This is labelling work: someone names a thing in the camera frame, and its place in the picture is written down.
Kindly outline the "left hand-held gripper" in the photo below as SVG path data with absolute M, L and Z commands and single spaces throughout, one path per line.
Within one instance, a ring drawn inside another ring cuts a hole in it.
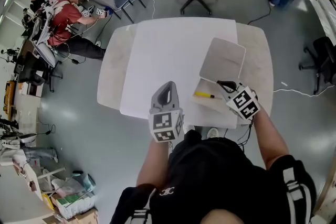
M 180 108 L 176 84 L 169 81 L 152 96 L 148 122 L 156 142 L 171 142 L 183 133 L 183 109 Z

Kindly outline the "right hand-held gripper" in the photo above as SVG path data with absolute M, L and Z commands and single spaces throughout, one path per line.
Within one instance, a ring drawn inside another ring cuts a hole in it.
M 244 85 L 239 80 L 220 81 L 220 93 L 226 101 L 226 105 L 241 119 L 253 120 L 257 112 L 260 111 L 257 94 L 250 87 Z

